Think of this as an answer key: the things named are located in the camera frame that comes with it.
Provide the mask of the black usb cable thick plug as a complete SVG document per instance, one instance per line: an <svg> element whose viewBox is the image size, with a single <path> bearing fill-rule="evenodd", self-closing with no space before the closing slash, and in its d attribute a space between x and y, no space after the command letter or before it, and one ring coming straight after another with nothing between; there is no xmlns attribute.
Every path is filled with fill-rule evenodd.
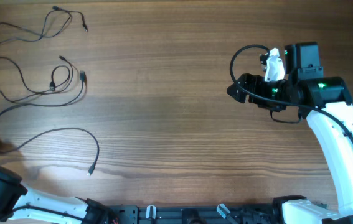
<svg viewBox="0 0 353 224"><path fill-rule="evenodd" d="M5 110L1 111L0 112L0 116L2 116L4 113L7 113L10 110L14 110L16 108L21 108L21 107L24 107L24 106L62 107L62 106L67 106L67 105L69 105L71 103L74 103L74 101L76 101L79 98L79 96L82 94L83 87L84 87L84 85L86 83L86 80L87 80L87 76L86 76L86 73L84 71L79 72L79 77L80 77L80 81L81 81L81 84L82 84L80 92L74 99L70 100L67 103L63 103L63 104L60 104L60 105L38 105L38 104L33 104L33 103L16 104L15 106L8 107ZM91 176L93 174L93 172L95 171L96 164L98 162L98 158L99 158L99 155L100 155L100 145L99 145L99 142L98 142L97 138L91 132L87 131L86 129L82 129L82 128L57 128L57 129L50 129L48 131L44 131L43 133L40 133L40 134L28 139L26 142L22 143L20 146L14 148L14 149L11 149L10 151L1 152L1 154L10 153L10 152L13 152L13 151L18 151L20 148L22 148L26 144L30 143L34 139L36 139L36 138L38 138L38 137L40 137L40 136L42 136L44 134L52 133L52 132L56 132L56 131L66 131L66 130L82 131L84 133L87 133L88 135L90 135L93 138L93 140L94 140L94 142L96 144L96 155L95 155L95 159L94 159L92 165L90 166L90 168L88 169L88 172L87 172L87 175Z"/></svg>

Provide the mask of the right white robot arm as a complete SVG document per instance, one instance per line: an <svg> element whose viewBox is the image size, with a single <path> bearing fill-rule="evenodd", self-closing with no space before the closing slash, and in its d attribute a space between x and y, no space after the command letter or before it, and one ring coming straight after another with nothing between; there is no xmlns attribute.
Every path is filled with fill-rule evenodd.
<svg viewBox="0 0 353 224"><path fill-rule="evenodd" d="M316 136L336 189L333 212L292 195L275 198L269 218L275 223L353 223L353 100L341 77L325 77L318 44L304 42L278 49L263 48L264 75L233 77L227 93L271 113L297 107Z"/></svg>

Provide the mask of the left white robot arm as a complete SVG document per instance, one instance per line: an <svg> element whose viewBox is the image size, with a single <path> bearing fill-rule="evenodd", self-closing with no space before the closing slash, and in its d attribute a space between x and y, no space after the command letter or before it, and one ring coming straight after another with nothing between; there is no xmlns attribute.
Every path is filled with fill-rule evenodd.
<svg viewBox="0 0 353 224"><path fill-rule="evenodd" d="M60 197L22 183L15 172L0 166L0 222L33 219L51 223L118 223L113 211L91 199Z"/></svg>

